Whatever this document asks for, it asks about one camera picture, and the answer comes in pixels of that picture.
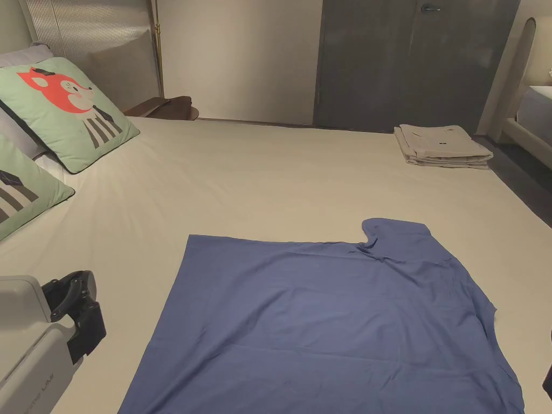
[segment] pillow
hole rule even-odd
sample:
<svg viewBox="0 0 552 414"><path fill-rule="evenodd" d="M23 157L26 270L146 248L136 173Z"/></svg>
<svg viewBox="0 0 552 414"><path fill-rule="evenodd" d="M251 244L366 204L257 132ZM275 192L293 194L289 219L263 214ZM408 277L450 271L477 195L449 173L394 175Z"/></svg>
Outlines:
<svg viewBox="0 0 552 414"><path fill-rule="evenodd" d="M54 54L48 45L36 44L27 49L1 54L0 67L29 65L31 63L41 62L53 56Z"/></svg>
<svg viewBox="0 0 552 414"><path fill-rule="evenodd" d="M38 44L27 49L0 55L0 67L29 65L53 57L54 54L47 45ZM46 148L35 142L7 113L0 108L0 133L9 136L15 146L29 158L38 157L46 152Z"/></svg>
<svg viewBox="0 0 552 414"><path fill-rule="evenodd" d="M63 57L0 68L0 106L30 127L71 173L140 133Z"/></svg>
<svg viewBox="0 0 552 414"><path fill-rule="evenodd" d="M0 240L74 193L0 135Z"/></svg>
<svg viewBox="0 0 552 414"><path fill-rule="evenodd" d="M38 140L33 140L11 116L0 108L0 134L9 136L13 144L32 160L47 152L47 149Z"/></svg>

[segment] striped pattern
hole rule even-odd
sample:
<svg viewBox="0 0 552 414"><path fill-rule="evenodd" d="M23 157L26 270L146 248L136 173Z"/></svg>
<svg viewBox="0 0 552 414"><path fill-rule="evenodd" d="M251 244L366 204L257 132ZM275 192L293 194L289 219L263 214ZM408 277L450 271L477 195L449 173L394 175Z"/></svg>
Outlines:
<svg viewBox="0 0 552 414"><path fill-rule="evenodd" d="M105 144L111 138L123 132L123 130L115 123L105 120L102 116L83 120L88 131L88 135L94 144L94 148Z"/></svg>
<svg viewBox="0 0 552 414"><path fill-rule="evenodd" d="M24 185L10 185L0 180L0 223L37 199L38 196Z"/></svg>

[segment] folded clothes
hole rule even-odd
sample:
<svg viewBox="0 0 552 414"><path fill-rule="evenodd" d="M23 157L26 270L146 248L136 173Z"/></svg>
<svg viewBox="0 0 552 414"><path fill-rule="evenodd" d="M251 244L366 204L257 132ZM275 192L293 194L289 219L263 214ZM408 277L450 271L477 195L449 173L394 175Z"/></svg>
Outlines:
<svg viewBox="0 0 552 414"><path fill-rule="evenodd" d="M491 151L455 125L440 128L401 125L395 128L395 136L409 164L486 169L487 161L493 157Z"/></svg>

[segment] grey door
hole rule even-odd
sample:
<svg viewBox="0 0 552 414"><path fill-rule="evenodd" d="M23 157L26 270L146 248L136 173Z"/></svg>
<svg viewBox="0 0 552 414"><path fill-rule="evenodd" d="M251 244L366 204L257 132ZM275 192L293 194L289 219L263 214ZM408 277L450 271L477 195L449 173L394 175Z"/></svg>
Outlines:
<svg viewBox="0 0 552 414"><path fill-rule="evenodd" d="M315 125L396 125L415 8L416 0L324 0Z"/></svg>
<svg viewBox="0 0 552 414"><path fill-rule="evenodd" d="M315 125L479 124L519 0L325 0Z"/></svg>
<svg viewBox="0 0 552 414"><path fill-rule="evenodd" d="M418 0L401 123L474 134L519 0Z"/></svg>

